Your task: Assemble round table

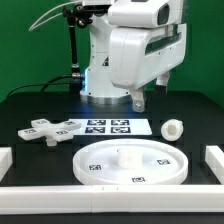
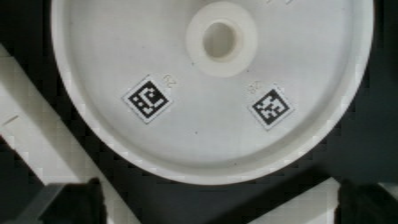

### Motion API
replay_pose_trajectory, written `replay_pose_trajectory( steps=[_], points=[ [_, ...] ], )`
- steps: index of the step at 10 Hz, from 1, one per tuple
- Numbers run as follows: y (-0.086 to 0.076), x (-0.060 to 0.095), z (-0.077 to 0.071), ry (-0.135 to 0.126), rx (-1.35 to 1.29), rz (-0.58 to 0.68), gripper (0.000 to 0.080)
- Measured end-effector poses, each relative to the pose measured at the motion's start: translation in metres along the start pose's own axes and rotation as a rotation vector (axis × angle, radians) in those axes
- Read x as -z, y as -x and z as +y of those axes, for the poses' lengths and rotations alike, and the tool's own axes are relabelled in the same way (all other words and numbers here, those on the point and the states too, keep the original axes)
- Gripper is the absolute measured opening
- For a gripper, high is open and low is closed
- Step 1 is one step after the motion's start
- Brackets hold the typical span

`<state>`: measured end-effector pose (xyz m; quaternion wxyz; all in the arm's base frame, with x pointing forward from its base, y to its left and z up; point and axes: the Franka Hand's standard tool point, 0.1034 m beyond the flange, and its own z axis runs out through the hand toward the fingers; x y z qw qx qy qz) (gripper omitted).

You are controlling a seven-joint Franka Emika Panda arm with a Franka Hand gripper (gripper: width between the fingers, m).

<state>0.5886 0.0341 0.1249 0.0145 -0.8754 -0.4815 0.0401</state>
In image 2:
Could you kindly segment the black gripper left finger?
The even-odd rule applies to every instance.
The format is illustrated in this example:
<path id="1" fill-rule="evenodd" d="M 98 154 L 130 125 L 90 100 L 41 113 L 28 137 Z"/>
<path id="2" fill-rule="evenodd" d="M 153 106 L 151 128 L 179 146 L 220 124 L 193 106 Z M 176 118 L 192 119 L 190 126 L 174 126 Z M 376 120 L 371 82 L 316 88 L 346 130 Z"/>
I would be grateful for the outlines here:
<path id="1" fill-rule="evenodd" d="M 106 224 L 106 206 L 101 183 L 51 183 L 41 190 L 16 224 Z"/>

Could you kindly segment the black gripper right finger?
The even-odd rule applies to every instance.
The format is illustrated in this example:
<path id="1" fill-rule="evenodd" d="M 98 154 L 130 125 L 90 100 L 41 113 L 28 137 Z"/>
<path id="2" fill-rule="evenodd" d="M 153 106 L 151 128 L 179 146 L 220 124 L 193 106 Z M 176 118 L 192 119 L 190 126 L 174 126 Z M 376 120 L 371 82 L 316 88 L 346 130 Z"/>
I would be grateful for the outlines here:
<path id="1" fill-rule="evenodd" d="M 341 182 L 334 224 L 398 224 L 398 199 L 378 184 Z"/>

